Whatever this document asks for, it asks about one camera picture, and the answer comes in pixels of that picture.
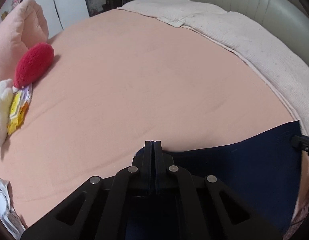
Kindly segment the navy blue striped shorts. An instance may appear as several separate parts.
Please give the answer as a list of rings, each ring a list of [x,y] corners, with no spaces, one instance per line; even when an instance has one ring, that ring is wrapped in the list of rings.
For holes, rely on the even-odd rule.
[[[230,145],[184,152],[162,150],[191,175],[220,180],[282,237],[292,220],[300,187],[302,152],[291,144],[295,135],[301,136],[298,121]],[[151,188],[139,204],[135,215],[131,209],[125,213],[125,239],[154,239]]]

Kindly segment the light pink knit blanket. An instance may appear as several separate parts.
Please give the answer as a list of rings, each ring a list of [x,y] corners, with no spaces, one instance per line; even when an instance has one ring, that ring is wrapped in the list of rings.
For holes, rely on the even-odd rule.
[[[238,12],[190,0],[135,0],[121,9],[190,29],[234,53],[309,135],[309,66],[260,24]]]

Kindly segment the white printed garment pile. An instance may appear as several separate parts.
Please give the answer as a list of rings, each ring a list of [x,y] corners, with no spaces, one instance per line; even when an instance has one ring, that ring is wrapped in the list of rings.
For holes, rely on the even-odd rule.
[[[26,228],[10,200],[9,185],[9,181],[0,178],[0,222],[13,239],[21,239]]]

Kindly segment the pink bed sheet mattress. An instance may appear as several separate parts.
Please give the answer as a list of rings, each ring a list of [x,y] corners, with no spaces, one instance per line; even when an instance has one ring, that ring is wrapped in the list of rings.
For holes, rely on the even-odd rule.
[[[241,59],[186,28],[111,10],[51,39],[0,178],[31,226],[91,176],[129,166],[147,140],[168,151],[232,144],[292,120]]]

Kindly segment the yellow snack packet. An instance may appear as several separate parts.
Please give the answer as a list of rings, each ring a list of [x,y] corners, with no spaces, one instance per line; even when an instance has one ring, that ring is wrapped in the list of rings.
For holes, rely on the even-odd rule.
[[[33,84],[19,89],[12,100],[9,113],[9,121],[7,125],[7,134],[12,135],[21,127],[24,122],[26,113],[31,103],[33,94]]]

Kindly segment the white plush rabbit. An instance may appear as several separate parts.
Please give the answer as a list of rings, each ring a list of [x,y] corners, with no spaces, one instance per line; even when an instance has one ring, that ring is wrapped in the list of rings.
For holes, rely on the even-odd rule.
[[[0,81],[0,147],[7,137],[9,112],[14,98],[13,84],[12,79]]]

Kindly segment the red plush toy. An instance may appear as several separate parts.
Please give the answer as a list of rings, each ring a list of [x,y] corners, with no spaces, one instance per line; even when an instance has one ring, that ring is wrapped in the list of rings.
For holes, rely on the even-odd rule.
[[[50,44],[38,43],[30,48],[17,64],[14,86],[26,87],[38,80],[54,60],[54,49]]]

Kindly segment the pink rolled quilt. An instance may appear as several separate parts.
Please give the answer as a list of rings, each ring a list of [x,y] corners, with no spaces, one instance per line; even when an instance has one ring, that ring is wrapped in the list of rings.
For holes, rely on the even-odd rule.
[[[0,23],[0,81],[12,79],[22,56],[48,36],[42,7],[35,0],[17,5]]]

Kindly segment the white wardrobe door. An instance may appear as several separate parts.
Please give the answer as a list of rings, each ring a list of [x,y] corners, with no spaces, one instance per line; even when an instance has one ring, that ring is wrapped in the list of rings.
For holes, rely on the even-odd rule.
[[[85,0],[35,0],[42,7],[49,38],[71,25],[89,18]]]

